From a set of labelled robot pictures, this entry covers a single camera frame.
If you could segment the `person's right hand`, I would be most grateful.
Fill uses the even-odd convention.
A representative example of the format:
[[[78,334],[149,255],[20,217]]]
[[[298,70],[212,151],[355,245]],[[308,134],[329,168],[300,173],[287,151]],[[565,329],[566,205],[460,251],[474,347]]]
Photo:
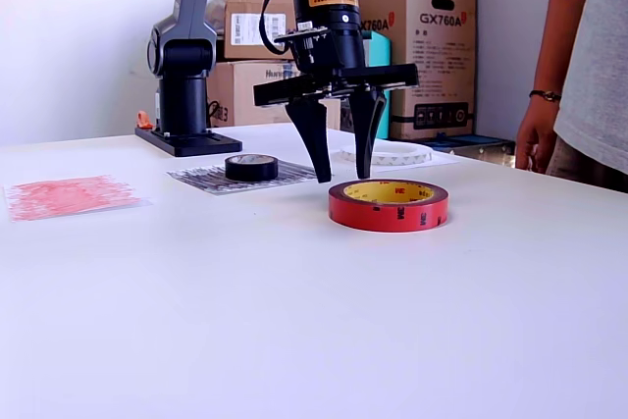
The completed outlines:
[[[515,167],[544,174],[556,143],[554,125],[558,103],[533,96],[520,125],[515,146]]]

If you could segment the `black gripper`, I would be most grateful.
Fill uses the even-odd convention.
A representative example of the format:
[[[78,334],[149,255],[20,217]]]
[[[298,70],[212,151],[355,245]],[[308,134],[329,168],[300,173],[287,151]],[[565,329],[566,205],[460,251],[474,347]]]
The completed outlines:
[[[327,108],[316,99],[348,97],[355,135],[357,177],[370,178],[373,147],[385,106],[383,90],[419,84],[414,64],[335,69],[253,86],[256,106],[286,106],[310,156],[319,183],[332,180]]]

